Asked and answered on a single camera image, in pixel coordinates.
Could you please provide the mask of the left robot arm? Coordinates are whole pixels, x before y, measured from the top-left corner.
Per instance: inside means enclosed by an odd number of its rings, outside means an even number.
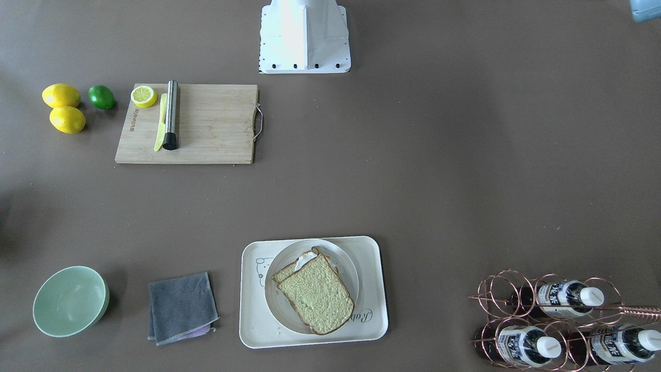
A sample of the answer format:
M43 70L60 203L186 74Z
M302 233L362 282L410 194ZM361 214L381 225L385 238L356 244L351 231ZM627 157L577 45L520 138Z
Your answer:
M629 5L636 23L660 19L660 0L630 0Z

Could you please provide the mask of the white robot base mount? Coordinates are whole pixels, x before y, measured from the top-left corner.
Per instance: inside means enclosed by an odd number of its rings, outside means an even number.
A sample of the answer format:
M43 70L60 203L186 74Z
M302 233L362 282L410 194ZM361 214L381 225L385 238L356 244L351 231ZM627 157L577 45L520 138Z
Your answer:
M261 9L258 72L347 73L347 10L336 1L271 1Z

